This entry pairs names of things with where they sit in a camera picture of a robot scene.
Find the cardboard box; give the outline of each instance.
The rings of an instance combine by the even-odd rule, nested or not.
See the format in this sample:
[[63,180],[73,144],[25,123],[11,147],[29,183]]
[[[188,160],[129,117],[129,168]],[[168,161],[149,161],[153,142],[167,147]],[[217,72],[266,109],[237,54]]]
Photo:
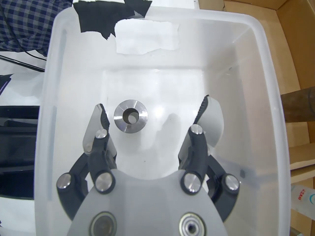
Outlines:
[[[243,13],[260,21],[269,43],[280,94],[315,86],[315,0],[198,1],[200,9]],[[309,144],[315,143],[315,122],[287,123],[286,128],[293,154],[290,164],[292,169],[297,168],[292,170],[291,180],[308,179],[309,186],[313,187],[315,155],[311,151],[314,145]],[[311,221],[297,212],[291,213],[291,226],[302,229],[304,235],[310,235]]]

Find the wooden stick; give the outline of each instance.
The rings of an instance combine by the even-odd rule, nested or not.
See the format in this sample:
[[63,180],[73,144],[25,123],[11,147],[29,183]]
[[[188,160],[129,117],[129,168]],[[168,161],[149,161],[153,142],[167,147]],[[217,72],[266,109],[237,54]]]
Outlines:
[[281,95],[286,122],[315,121],[315,87]]

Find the translucent plastic bin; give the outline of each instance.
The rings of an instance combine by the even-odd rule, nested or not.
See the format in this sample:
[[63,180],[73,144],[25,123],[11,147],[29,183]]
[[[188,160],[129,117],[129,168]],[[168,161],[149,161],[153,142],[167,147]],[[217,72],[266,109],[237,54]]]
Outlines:
[[[83,153],[96,104],[103,103],[118,169],[155,179],[178,169],[177,155],[206,94],[223,111],[214,156],[241,181],[225,222],[229,235],[288,235],[290,174],[279,88],[264,30],[247,15],[151,7],[147,20],[179,24],[177,50],[116,53],[115,37],[80,32],[74,8],[55,19],[40,108],[35,164],[37,235],[66,235],[71,221],[56,181]],[[115,108],[136,99],[148,110],[139,134],[121,132]]]

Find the checkered fabric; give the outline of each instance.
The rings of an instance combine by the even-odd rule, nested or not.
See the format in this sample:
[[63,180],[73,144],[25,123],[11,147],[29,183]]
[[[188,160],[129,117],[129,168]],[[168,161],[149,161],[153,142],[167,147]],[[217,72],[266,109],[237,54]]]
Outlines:
[[[47,56],[53,21],[73,0],[0,0],[8,23],[26,51]],[[0,13],[0,50],[21,52]]]

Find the black cable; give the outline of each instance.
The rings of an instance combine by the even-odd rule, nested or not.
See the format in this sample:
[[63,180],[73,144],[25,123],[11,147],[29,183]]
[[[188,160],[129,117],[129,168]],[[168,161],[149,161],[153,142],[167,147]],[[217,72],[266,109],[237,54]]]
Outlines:
[[15,65],[23,66],[23,67],[26,67],[28,69],[35,70],[35,71],[38,71],[38,72],[45,72],[44,68],[33,66],[33,65],[30,65],[30,64],[27,64],[27,63],[15,60],[15,59],[7,58],[7,57],[2,56],[2,55],[0,55],[0,60],[3,60],[3,61],[6,61],[6,62],[15,64]]
[[24,48],[22,48],[22,46],[21,46],[21,44],[19,43],[19,41],[18,41],[16,35],[15,35],[14,32],[12,31],[12,29],[11,29],[9,23],[8,23],[7,17],[5,17],[5,15],[4,15],[3,7],[1,6],[1,4],[0,4],[0,11],[1,11],[1,13],[2,13],[2,16],[3,16],[3,19],[4,19],[5,23],[6,23],[6,25],[8,26],[8,29],[9,29],[9,32],[10,32],[11,36],[15,39],[15,41],[17,42],[19,48],[20,48],[21,50],[23,50],[27,55],[30,55],[30,56],[32,56],[33,58],[41,59],[41,60],[46,61],[46,59],[43,59],[43,58],[34,56],[34,55],[28,53],[27,51],[25,51]]

